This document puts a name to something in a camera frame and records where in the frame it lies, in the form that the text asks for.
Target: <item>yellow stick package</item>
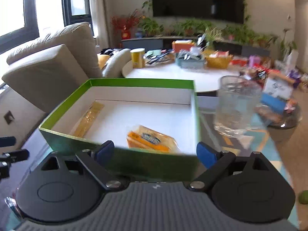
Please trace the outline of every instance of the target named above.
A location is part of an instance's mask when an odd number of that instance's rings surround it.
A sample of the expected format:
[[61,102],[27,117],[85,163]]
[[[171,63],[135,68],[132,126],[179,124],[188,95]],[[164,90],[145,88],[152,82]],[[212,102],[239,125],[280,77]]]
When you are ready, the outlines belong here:
[[103,109],[104,105],[99,102],[93,102],[88,109],[88,111],[84,114],[81,119],[78,127],[76,128],[73,136],[83,138],[84,135],[88,132],[90,127],[93,125],[94,120],[98,116],[98,114]]
[[127,134],[127,143],[129,148],[145,148],[164,153],[178,151],[174,138],[141,125]]

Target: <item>wall outlet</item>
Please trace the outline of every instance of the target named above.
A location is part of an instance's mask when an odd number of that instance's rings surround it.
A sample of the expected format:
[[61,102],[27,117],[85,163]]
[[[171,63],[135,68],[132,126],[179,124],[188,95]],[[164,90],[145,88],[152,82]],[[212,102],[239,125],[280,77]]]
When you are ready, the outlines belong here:
[[10,125],[10,123],[13,121],[12,119],[15,119],[12,112],[9,110],[5,115],[4,115],[4,119],[7,122],[8,125]]

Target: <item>metal screw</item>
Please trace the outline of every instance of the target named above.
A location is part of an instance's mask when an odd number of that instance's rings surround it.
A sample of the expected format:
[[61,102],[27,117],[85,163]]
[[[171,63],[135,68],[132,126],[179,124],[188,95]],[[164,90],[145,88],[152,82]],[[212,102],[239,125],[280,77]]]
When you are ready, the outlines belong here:
[[202,181],[193,181],[190,184],[190,187],[194,188],[194,189],[202,189],[202,188],[204,188],[204,186],[205,186],[205,184]]
[[110,180],[106,183],[106,187],[108,188],[119,188],[121,183],[118,180]]

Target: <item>orange box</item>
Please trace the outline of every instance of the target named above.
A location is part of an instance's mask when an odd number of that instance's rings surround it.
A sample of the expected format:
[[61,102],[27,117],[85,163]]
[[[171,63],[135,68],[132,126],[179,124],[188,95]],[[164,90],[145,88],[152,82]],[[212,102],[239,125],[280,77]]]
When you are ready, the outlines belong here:
[[175,53],[179,53],[181,50],[190,51],[191,47],[194,47],[195,43],[176,43],[175,41],[172,43],[172,49]]

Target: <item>white logo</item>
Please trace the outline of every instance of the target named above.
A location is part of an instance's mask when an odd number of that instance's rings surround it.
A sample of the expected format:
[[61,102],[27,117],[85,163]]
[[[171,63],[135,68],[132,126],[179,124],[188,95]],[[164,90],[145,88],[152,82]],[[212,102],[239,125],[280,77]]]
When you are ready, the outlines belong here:
[[159,187],[161,187],[160,185],[156,184],[155,186],[152,186],[152,188],[154,189],[158,189]]

